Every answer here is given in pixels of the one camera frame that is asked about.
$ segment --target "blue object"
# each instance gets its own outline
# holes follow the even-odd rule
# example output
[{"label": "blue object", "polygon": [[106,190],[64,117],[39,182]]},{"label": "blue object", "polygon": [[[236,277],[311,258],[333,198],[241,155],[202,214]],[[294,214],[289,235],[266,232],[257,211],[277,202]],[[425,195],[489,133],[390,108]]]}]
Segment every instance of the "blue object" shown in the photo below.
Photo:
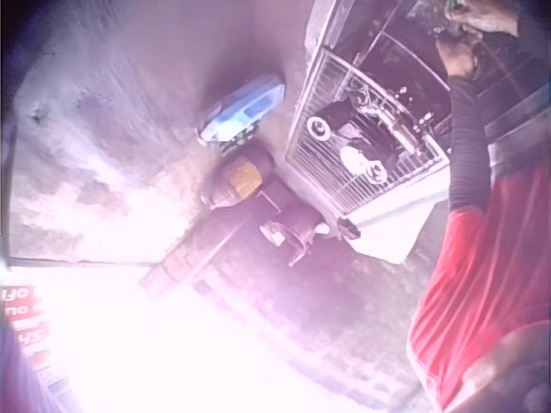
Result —
[{"label": "blue object", "polygon": [[225,97],[208,115],[199,131],[207,144],[231,141],[261,120],[285,97],[285,83],[276,75],[262,75]]}]

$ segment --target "bright light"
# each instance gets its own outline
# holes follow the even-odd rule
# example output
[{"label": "bright light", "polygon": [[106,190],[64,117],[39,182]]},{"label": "bright light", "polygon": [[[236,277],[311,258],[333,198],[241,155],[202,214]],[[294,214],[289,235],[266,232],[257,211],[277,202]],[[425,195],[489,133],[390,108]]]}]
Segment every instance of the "bright light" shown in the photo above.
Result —
[{"label": "bright light", "polygon": [[14,268],[42,291],[53,351],[86,411],[367,411],[276,359],[189,289],[148,302],[144,272]]}]

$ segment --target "metal grille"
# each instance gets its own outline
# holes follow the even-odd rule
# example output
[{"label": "metal grille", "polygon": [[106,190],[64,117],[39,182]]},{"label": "metal grille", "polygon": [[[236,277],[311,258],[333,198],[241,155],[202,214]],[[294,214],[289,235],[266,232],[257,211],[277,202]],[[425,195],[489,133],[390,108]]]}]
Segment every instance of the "metal grille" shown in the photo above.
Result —
[{"label": "metal grille", "polygon": [[[426,136],[420,153],[410,155],[402,151],[399,154],[398,164],[385,184],[372,184],[366,176],[352,175],[341,163],[338,147],[332,143],[335,139],[319,142],[310,136],[306,128],[308,118],[327,104],[341,99],[344,86],[352,82],[368,85],[381,95],[387,95],[381,86],[365,74],[332,52],[322,49],[302,96],[286,154],[288,165],[315,186],[342,217],[400,184],[427,176],[449,162],[432,137]],[[385,102],[387,100],[390,102],[392,97],[386,98]],[[399,102],[390,103],[402,113],[408,113]]]}]

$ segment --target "yellow gas cylinder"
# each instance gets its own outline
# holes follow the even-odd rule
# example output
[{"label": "yellow gas cylinder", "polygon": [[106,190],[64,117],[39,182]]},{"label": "yellow gas cylinder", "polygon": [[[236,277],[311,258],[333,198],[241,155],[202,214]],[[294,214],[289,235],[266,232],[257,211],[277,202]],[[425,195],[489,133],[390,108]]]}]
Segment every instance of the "yellow gas cylinder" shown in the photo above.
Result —
[{"label": "yellow gas cylinder", "polygon": [[211,210],[233,207],[254,196],[274,168],[274,158],[265,147],[248,144],[213,171],[201,199]]}]

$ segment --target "concrete floor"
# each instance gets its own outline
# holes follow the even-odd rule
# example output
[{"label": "concrete floor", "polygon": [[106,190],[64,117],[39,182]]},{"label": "concrete floor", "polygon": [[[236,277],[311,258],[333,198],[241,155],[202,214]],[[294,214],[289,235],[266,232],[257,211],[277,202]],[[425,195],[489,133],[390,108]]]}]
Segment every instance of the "concrete floor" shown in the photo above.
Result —
[{"label": "concrete floor", "polygon": [[11,255],[160,261],[202,213],[216,162],[193,133],[204,104],[251,72],[280,72],[288,97],[263,132],[282,153],[313,3],[54,3],[15,99]]}]

